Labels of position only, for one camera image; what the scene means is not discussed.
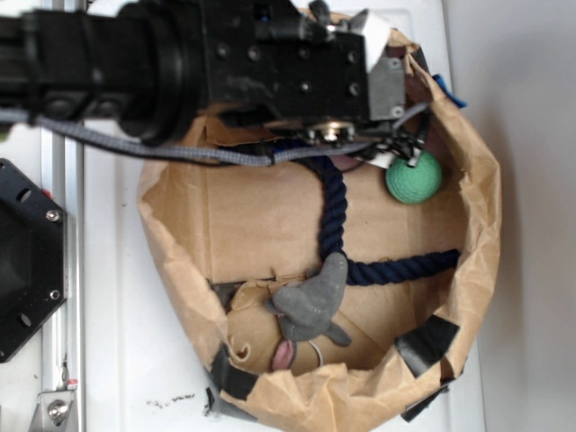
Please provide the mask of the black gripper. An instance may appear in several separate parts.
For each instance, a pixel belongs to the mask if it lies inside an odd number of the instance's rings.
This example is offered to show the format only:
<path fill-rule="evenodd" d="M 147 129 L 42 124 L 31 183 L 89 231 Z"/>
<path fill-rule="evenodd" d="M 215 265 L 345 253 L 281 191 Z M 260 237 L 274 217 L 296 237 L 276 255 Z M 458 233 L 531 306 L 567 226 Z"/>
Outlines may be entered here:
<path fill-rule="evenodd" d="M 392 27 L 364 9 L 330 31 L 289 1 L 202 1 L 204 115 L 229 127 L 303 131 L 324 122 L 395 121 L 404 114 Z"/>

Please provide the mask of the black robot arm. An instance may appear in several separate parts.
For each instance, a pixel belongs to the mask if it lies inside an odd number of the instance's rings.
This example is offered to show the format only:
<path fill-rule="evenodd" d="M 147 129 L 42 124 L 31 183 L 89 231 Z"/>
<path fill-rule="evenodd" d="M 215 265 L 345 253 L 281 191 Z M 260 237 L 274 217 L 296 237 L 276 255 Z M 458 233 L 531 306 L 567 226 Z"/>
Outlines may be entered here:
<path fill-rule="evenodd" d="M 26 120 L 112 119 L 150 146 L 194 118 L 315 137 L 373 137 L 399 119 L 391 29 L 288 1 L 138 1 L 114 17 L 37 10 L 1 20 L 1 104 Z"/>

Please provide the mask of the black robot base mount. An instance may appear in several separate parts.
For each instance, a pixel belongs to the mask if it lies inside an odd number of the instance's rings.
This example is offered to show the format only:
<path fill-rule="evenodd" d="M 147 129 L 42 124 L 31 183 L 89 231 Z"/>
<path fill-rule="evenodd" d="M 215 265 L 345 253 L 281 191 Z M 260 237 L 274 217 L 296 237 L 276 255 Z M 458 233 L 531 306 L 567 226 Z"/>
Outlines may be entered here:
<path fill-rule="evenodd" d="M 1 160 L 1 362 L 64 303 L 67 214 L 10 160 Z"/>

